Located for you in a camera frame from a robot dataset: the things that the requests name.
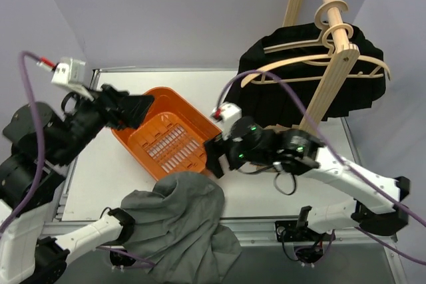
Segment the black pleated skirt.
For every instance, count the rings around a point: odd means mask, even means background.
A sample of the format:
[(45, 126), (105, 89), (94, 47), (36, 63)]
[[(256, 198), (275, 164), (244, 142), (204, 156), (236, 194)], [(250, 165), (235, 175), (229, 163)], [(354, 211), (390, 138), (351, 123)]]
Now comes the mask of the black pleated skirt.
[[(327, 49), (324, 47), (304, 47), (266, 54), (260, 43), (261, 39), (240, 57), (239, 72), (260, 69), (270, 63), (284, 59), (327, 53)], [(360, 71), (367, 74), (374, 67), (371, 63), (357, 61), (350, 74), (356, 74)], [(304, 106), (308, 106), (318, 87), (318, 77), (323, 75), (324, 71), (325, 67), (311, 67), (305, 63), (296, 63), (276, 68), (273, 72), (280, 78), (288, 80), (289, 86)], [(276, 83), (249, 83), (245, 87), (240, 85), (240, 81), (234, 82), (224, 100), (238, 105), (243, 116), (251, 116), (262, 127), (279, 124), (290, 128), (301, 122), (301, 112), (280, 85)], [(373, 102), (385, 94), (385, 90), (386, 80), (384, 77), (374, 79), (348, 78), (323, 119), (346, 117), (353, 110), (371, 108)]]

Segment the wooden hanger of grey skirt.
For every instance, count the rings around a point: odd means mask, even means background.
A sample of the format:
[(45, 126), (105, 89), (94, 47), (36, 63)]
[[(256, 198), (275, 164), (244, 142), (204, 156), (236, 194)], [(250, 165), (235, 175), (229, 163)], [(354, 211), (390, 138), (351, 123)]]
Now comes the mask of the wooden hanger of grey skirt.
[[(274, 81), (272, 80), (266, 80), (266, 72), (272, 71), (279, 67), (285, 67), (288, 65), (296, 64), (296, 63), (305, 63), (310, 66), (314, 67), (327, 67), (327, 69), (334, 70), (335, 69), (335, 62), (334, 60), (337, 59), (337, 55), (339, 53), (344, 52), (344, 48), (339, 49), (335, 43), (335, 51), (332, 54), (328, 54), (328, 50), (326, 54), (318, 54), (318, 55), (307, 55), (307, 56), (301, 56), (296, 58), (290, 58), (290, 59), (284, 59), (282, 61), (279, 61), (277, 63), (272, 63), (270, 66), (264, 66), (260, 69), (260, 80), (257, 80), (256, 75), (248, 75), (245, 76), (241, 81), (241, 87), (245, 87), (249, 83), (254, 84), (273, 84)], [(377, 58), (366, 56), (366, 55), (359, 55), (357, 57), (357, 60), (371, 63), (375, 65), (374, 69), (368, 73), (365, 74), (364, 72), (360, 71), (356, 74), (348, 74), (347, 78), (361, 78), (361, 79), (374, 79), (374, 78), (381, 78), (381, 77), (387, 77), (389, 80), (391, 80), (391, 71), (389, 70), (389, 67), (387, 64)]]

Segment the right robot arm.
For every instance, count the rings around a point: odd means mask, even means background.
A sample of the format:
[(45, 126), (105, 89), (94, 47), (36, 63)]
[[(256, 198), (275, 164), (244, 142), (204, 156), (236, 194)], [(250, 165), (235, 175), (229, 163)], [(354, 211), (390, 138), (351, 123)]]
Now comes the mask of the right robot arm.
[(349, 160), (338, 162), (321, 140), (303, 130), (276, 132), (245, 116), (228, 134), (221, 132), (205, 141), (204, 148), (206, 168), (217, 178), (224, 175), (219, 159), (225, 156), (230, 170), (251, 163), (293, 178), (312, 178), (349, 196), (340, 204), (302, 207), (295, 225), (303, 239), (348, 227), (391, 236), (409, 222), (408, 213), (397, 207), (409, 195), (408, 178), (386, 178)]

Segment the wooden hanger of black skirt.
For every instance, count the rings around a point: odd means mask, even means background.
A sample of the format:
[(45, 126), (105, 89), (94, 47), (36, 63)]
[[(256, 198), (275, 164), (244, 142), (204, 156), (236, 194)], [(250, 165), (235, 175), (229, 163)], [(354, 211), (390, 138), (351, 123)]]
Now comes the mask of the wooden hanger of black skirt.
[(340, 12), (347, 11), (348, 5), (343, 0), (333, 0), (324, 3), (315, 13), (313, 23), (281, 27), (271, 35), (265, 36), (260, 43), (265, 53), (276, 53), (279, 51), (300, 49), (304, 47), (324, 47), (328, 54), (335, 51), (335, 41), (332, 33), (345, 30), (348, 39), (353, 37), (353, 27), (347, 23), (339, 23), (330, 26), (322, 21), (322, 14), (329, 9), (338, 9)]

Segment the grey pleated skirt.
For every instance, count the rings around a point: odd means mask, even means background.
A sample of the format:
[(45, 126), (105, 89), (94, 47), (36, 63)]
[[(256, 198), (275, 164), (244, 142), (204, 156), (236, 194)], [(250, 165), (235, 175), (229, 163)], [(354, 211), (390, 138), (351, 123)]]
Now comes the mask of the grey pleated skirt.
[(171, 174), (122, 199), (135, 220), (124, 248), (155, 264), (147, 273), (157, 283), (221, 283), (242, 252), (220, 223), (224, 204), (222, 188), (205, 175)]

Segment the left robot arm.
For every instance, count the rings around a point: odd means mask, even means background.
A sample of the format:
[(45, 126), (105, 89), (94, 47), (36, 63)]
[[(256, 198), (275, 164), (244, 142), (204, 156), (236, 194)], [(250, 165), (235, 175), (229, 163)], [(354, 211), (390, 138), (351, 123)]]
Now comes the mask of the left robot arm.
[(137, 129), (154, 97), (133, 95), (104, 84), (100, 90), (70, 92), (71, 111), (48, 104), (22, 106), (3, 129), (11, 155), (1, 164), (1, 282), (54, 283), (76, 259), (102, 245), (122, 245), (134, 236), (135, 220), (120, 208), (70, 233), (43, 237), (59, 172), (103, 128)]

